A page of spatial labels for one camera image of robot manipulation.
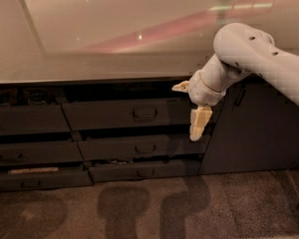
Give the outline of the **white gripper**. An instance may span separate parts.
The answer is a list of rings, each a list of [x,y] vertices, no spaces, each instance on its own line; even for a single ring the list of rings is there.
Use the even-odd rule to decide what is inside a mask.
[[[189,137],[192,141],[198,141],[208,124],[213,107],[225,96],[226,92],[212,90],[202,79],[200,71],[197,71],[189,81],[183,81],[171,88],[174,92],[187,93],[191,101],[199,107],[190,112]]]

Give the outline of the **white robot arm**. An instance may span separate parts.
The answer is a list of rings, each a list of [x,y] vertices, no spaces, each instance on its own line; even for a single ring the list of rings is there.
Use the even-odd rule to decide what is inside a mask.
[[[214,55],[192,77],[172,87],[189,95],[189,137],[201,138],[212,110],[233,84],[255,74],[299,107],[299,56],[280,50],[266,32],[242,23],[223,26],[213,40]]]

